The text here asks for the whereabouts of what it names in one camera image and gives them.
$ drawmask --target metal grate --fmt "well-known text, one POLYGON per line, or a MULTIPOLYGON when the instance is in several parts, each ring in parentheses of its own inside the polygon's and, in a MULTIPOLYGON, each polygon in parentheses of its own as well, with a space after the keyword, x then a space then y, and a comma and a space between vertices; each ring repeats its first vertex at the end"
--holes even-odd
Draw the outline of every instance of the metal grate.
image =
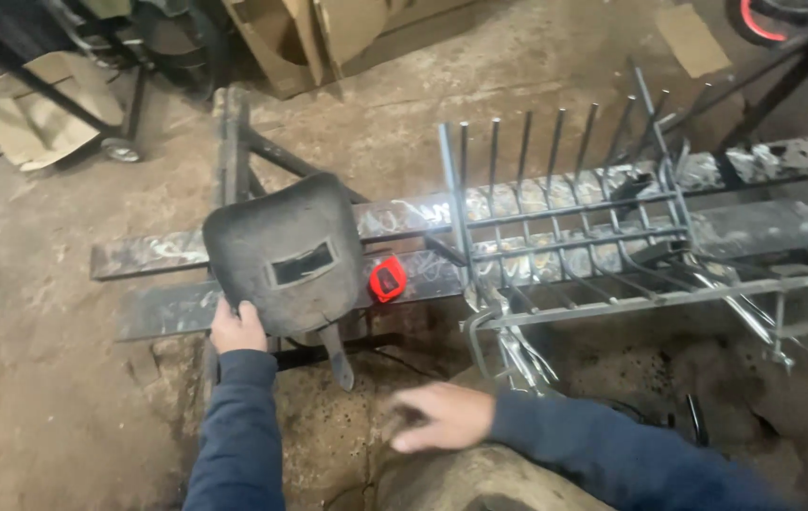
POLYGON ((447 123, 439 126, 442 163, 452 196, 452 230, 461 252, 458 259, 465 263, 459 276, 466 301, 477 313, 465 321, 464 330, 474 359, 488 378, 492 375, 479 348, 478 329, 498 331, 503 361, 514 369, 503 373, 512 387, 513 376, 519 373, 540 392, 539 383, 551 384, 557 375, 524 339, 520 326, 719 299, 766 344, 774 361, 786 368, 794 365, 784 354, 782 341, 797 342, 795 335, 807 334, 808 320, 785 325, 785 296, 808 288, 808 266, 766 270, 697 253, 685 199, 676 186, 676 172, 684 166, 689 145, 681 138, 667 142, 659 119, 668 92, 662 91, 654 103, 639 68, 634 71, 639 98, 628 97, 606 158, 593 170, 582 169, 588 164, 596 104, 587 113, 574 172, 568 175, 555 174, 567 115, 562 109, 555 121, 545 177, 525 178, 533 124, 533 115, 527 112, 517 180, 504 185, 496 183, 501 121, 493 119, 489 185, 469 191, 469 126, 460 123, 458 139, 447 123), (641 110, 643 126, 635 136, 633 116, 641 110), (497 214, 503 194, 512 195, 504 197, 504 202, 515 203, 517 214, 497 214), (657 212, 659 221, 651 222, 657 212), (571 223, 580 228, 567 229, 571 223), (533 232, 541 226, 541 232, 533 232), (505 238, 506 229, 517 231, 518 236, 505 238), (618 257, 603 259, 604 251, 618 257), (518 282, 522 268, 527 269, 528 278, 518 282), (583 292, 571 296, 553 282, 570 282, 583 292), (559 307, 541 307, 530 297, 534 289, 545 290, 559 307), (771 293, 777 296, 774 317, 749 297, 771 293))

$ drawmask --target tape measure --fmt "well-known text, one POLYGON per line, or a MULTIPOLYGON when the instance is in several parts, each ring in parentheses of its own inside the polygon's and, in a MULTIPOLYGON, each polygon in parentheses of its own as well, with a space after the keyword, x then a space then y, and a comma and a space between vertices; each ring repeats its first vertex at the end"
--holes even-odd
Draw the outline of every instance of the tape measure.
POLYGON ((395 255, 373 268, 369 275, 369 289, 383 304, 400 296, 406 287, 407 272, 395 255))

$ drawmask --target cardboard box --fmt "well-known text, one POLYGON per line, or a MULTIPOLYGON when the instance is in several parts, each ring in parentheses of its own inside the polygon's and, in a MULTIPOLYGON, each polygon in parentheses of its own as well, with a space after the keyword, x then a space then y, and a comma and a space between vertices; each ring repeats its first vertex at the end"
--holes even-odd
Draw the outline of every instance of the cardboard box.
MULTIPOLYGON (((88 58, 70 52, 44 54, 25 67, 105 123, 123 122, 123 110, 104 76, 88 58)), ((35 170, 66 157, 98 135, 12 75, 0 76, 0 150, 21 170, 35 170)))
POLYGON ((285 99, 476 25, 474 0, 222 0, 285 99))

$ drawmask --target dirty floor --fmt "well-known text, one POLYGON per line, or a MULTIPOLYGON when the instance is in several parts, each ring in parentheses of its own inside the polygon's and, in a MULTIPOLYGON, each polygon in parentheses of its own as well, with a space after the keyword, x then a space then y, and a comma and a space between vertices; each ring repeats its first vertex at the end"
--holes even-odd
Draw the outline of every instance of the dirty floor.
MULTIPOLYGON (((754 53, 722 22, 721 10, 713 6, 718 3, 695 3, 733 61, 754 53)), ((693 98, 700 81, 678 65, 654 24, 654 13, 670 5, 664 0, 489 1, 478 29, 338 85, 284 102, 253 93, 252 122, 372 200, 441 191, 437 122, 470 121, 483 139, 489 136, 489 120, 501 117, 506 169, 517 161, 526 110, 533 110, 536 125, 543 126, 551 125, 558 108, 567 108, 569 152, 580 141, 590 103, 601 105, 603 125, 614 123, 633 90, 625 64, 629 54, 644 67, 652 88, 672 91, 673 107, 693 98)), ((180 505, 202 403, 202 340, 189 336, 151 347, 118 345, 114 325, 124 291, 199 280, 202 273, 106 284, 88 277, 92 244, 190 229, 207 214, 214 161, 207 114, 162 84, 150 88, 141 122, 143 163, 123 165, 88 155, 61 169, 24 174, 0 158, 0 510, 180 505), (143 378, 129 363, 136 350, 147 349, 155 354, 157 379, 143 378)), ((742 102, 734 98, 720 108, 701 124, 694 142, 715 141, 737 118, 742 102)), ((771 134, 785 133, 784 120, 773 126, 777 133, 771 134)), ((530 176, 543 172, 547 135, 542 133, 531 139, 530 176)), ((591 154, 601 155, 607 142, 595 134, 591 154)), ((254 165, 268 189, 290 182, 261 161, 254 165)), ((471 169, 472 178, 483 172, 471 169)), ((455 331, 455 320, 466 309, 457 300, 396 310, 375 319, 379 329, 408 337, 406 346, 392 353, 440 377, 467 367, 455 331)), ((789 394, 764 392, 738 396, 751 402, 735 407, 718 397, 705 403, 706 412, 738 426, 717 435, 738 446, 739 456, 763 460, 782 481, 808 477, 808 412, 798 424, 774 418, 780 406, 794 403, 808 410, 808 362, 798 378, 780 378, 764 367, 759 354, 739 348, 746 343, 736 342, 741 332, 735 328, 693 327, 723 321, 707 322, 695 312, 565 326, 544 335, 570 338, 576 347, 566 375, 577 393, 643 394, 638 403, 649 396, 655 409, 660 396, 665 401, 685 388, 724 396, 710 381, 690 376, 721 371, 697 373, 698 368, 733 371, 744 364, 755 374, 768 371, 758 381, 774 389, 796 388, 795 401, 781 405, 778 399, 789 394), (768 404, 767 396, 777 402, 768 404), (755 409, 762 410, 760 420, 751 412, 742 414, 755 409), (766 438, 765 423, 775 428, 775 439, 754 442, 766 438)), ((371 453, 378 441, 373 418, 380 398, 429 379, 373 354, 358 354, 353 364, 360 379, 350 394, 332 383, 324 365, 279 377, 276 397, 291 509, 321 509, 344 490, 360 491, 373 475, 371 453)))

